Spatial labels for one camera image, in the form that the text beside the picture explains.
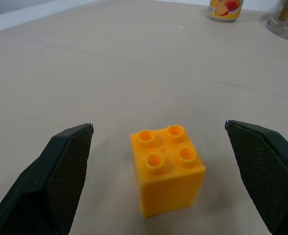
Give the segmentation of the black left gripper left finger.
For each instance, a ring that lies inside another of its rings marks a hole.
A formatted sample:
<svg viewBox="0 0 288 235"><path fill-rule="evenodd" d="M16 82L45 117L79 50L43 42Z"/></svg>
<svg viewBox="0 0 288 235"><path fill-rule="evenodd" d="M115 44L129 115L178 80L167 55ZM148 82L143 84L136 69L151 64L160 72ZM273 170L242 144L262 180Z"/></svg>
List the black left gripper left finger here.
<svg viewBox="0 0 288 235"><path fill-rule="evenodd" d="M0 235L67 235L86 180L91 123L53 136L0 202Z"/></svg>

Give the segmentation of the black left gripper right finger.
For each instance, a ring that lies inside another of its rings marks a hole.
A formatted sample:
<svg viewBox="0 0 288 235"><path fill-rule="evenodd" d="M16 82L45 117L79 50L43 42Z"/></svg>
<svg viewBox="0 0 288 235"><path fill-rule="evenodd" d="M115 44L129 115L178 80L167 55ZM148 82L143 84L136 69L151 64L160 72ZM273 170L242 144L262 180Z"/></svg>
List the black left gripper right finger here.
<svg viewBox="0 0 288 235"><path fill-rule="evenodd" d="M288 141L278 132L227 120L242 182L273 235L288 235Z"/></svg>

